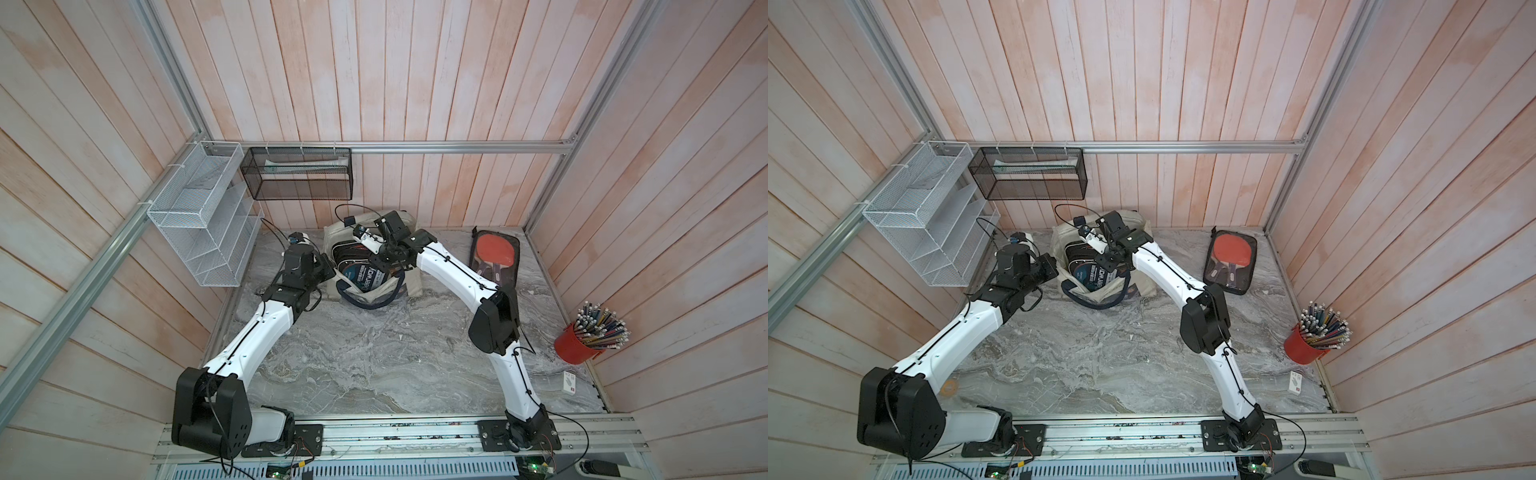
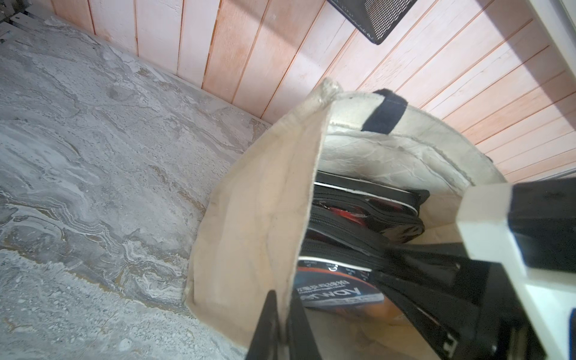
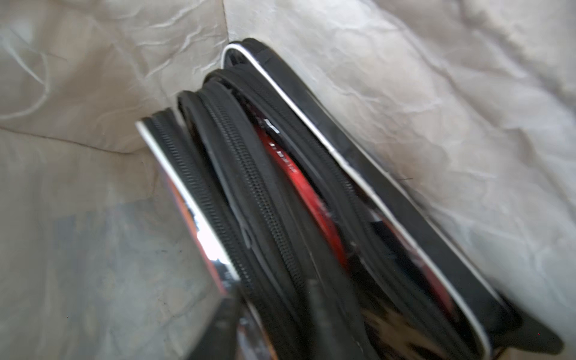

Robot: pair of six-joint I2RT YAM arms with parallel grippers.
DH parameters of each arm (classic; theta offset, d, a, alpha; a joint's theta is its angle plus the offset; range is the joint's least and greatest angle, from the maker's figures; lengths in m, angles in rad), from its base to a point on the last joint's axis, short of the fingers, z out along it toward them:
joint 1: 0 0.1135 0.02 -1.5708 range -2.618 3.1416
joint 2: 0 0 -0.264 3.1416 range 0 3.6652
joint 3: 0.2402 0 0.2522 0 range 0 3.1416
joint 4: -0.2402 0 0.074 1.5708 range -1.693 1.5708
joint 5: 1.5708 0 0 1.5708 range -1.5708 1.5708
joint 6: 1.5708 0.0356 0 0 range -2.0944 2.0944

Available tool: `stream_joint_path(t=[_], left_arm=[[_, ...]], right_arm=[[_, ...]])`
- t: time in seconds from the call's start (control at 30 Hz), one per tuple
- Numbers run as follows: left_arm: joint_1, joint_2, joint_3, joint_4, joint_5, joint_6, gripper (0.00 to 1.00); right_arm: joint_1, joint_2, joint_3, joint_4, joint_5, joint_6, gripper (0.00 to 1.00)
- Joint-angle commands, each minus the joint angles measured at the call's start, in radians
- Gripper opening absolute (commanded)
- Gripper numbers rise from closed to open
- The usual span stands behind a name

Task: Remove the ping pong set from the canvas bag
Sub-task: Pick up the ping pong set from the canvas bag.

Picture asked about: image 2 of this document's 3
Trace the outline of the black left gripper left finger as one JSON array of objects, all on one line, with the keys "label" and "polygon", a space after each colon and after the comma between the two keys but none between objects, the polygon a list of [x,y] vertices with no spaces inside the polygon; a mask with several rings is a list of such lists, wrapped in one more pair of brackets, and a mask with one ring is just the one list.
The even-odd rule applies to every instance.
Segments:
[{"label": "black left gripper left finger", "polygon": [[265,298],[246,360],[278,360],[279,316],[278,300],[274,290]]}]

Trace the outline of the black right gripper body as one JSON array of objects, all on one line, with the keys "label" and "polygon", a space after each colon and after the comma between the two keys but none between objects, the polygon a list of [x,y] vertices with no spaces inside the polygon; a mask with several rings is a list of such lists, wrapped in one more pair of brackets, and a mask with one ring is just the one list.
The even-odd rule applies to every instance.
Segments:
[{"label": "black right gripper body", "polygon": [[388,246],[375,285],[441,359],[573,359],[575,180],[471,187],[456,226]]}]

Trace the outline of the cream canvas tote bag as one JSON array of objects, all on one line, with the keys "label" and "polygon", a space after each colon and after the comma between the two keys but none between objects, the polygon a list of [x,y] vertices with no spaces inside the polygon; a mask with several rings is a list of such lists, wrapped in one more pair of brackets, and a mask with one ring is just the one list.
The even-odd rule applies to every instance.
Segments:
[{"label": "cream canvas tote bag", "polygon": [[465,136],[402,97],[322,81],[234,163],[199,225],[185,302],[237,346],[250,345],[268,292],[287,319],[317,171],[429,191],[418,245],[459,242],[466,190],[505,181]]}]

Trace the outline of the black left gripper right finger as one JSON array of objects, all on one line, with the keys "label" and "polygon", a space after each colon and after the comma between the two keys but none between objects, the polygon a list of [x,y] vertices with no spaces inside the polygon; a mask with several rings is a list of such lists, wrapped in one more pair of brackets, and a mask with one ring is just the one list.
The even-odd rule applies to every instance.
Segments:
[{"label": "black left gripper right finger", "polygon": [[289,315],[286,320],[286,339],[289,360],[322,359],[305,308],[297,292],[292,293],[290,300]]}]

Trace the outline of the orange ball paddle case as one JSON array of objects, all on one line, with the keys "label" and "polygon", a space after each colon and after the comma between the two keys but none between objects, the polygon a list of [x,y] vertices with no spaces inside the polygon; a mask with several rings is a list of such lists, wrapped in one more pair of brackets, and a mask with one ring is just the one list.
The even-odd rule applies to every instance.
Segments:
[{"label": "orange ball paddle case", "polygon": [[408,326],[406,316],[373,282],[383,266],[378,257],[306,238],[298,255],[294,288],[306,308],[349,320]]}]

